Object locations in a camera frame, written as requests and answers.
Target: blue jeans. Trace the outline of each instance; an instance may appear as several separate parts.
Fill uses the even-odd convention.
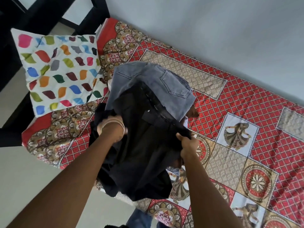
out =
[[[126,223],[129,228],[150,228],[153,217],[145,214],[139,209],[135,209]],[[168,228],[165,224],[158,222],[156,228]]]
[[[112,88],[105,109],[113,109],[113,102],[138,80],[154,92],[161,104],[179,122],[194,103],[195,96],[185,79],[159,65],[134,61],[114,68]]]

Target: mattress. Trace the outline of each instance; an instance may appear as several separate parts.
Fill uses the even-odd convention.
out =
[[[244,227],[304,225],[304,108],[116,19],[107,19],[99,34],[101,81],[112,78],[115,66],[141,60],[162,65],[189,82],[200,114],[188,122],[200,141],[196,153]],[[42,161],[64,169],[87,149],[94,110],[106,100],[38,118],[23,132],[23,145]],[[117,197],[167,226],[193,227],[186,170],[169,175],[169,199],[131,202],[124,195]],[[95,185],[104,191],[100,182]]]

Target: colorful leaf-patterned pillow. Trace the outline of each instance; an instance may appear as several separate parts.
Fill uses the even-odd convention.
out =
[[[95,35],[44,36],[11,30],[36,117],[101,98]]]

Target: bed frame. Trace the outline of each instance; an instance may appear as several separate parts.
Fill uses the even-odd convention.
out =
[[[0,91],[21,68],[22,64],[15,47],[11,28],[47,35],[61,22],[75,31],[73,35],[94,34],[97,28],[110,17],[105,0],[91,0],[93,8],[80,25],[62,16],[75,0],[36,0],[27,10],[18,0],[1,0],[0,5],[0,67],[2,69]],[[34,119],[29,92],[15,109],[4,126],[0,128],[0,147],[20,146],[21,133]]]

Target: back pocket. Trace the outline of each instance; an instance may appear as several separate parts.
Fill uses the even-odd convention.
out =
[[[186,98],[191,92],[180,81],[167,70],[161,77],[162,83],[165,85],[168,92],[172,95]]]
[[[146,65],[146,62],[134,61],[128,62],[117,67],[117,73],[128,79],[135,77]]]

